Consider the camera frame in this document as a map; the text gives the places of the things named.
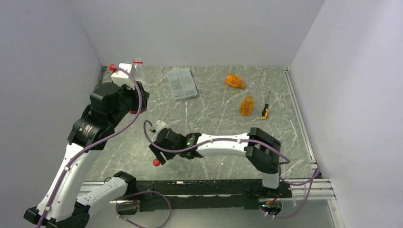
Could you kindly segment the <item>red bottle cap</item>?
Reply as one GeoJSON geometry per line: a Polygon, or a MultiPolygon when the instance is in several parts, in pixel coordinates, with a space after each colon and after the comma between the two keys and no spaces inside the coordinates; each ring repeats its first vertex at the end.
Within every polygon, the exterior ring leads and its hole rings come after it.
{"type": "Polygon", "coordinates": [[[154,159],[153,160],[153,165],[154,166],[159,166],[160,165],[160,161],[158,159],[154,159]]]}

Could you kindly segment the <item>clear bottle red label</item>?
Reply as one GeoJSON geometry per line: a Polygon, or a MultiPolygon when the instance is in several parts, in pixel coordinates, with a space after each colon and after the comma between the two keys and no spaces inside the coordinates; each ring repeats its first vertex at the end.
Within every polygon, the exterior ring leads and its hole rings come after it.
{"type": "Polygon", "coordinates": [[[149,79],[148,79],[148,76],[146,75],[144,63],[141,58],[135,58],[133,60],[132,73],[133,73],[134,78],[137,81],[140,81],[146,85],[149,84],[149,79]]]}

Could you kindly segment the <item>orange juice bottle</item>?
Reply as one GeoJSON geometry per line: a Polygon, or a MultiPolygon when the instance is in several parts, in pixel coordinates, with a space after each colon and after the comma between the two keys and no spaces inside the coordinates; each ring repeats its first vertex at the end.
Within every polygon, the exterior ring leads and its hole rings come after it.
{"type": "Polygon", "coordinates": [[[253,111],[254,98],[252,96],[246,96],[240,105],[240,114],[243,116],[249,116],[253,111]]]}
{"type": "Polygon", "coordinates": [[[232,73],[228,73],[224,83],[239,89],[245,89],[246,87],[246,83],[239,76],[232,73]]]}

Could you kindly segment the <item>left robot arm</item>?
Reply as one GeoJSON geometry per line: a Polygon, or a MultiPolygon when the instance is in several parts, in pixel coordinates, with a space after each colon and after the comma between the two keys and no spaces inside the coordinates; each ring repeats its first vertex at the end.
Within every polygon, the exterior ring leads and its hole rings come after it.
{"type": "Polygon", "coordinates": [[[131,111],[146,110],[149,93],[140,82],[101,83],[90,95],[90,104],[72,127],[62,164],[43,200],[24,213],[37,227],[83,228],[110,201],[136,195],[136,178],[119,171],[102,186],[79,196],[90,167],[106,142],[117,135],[115,128],[131,111]]]}

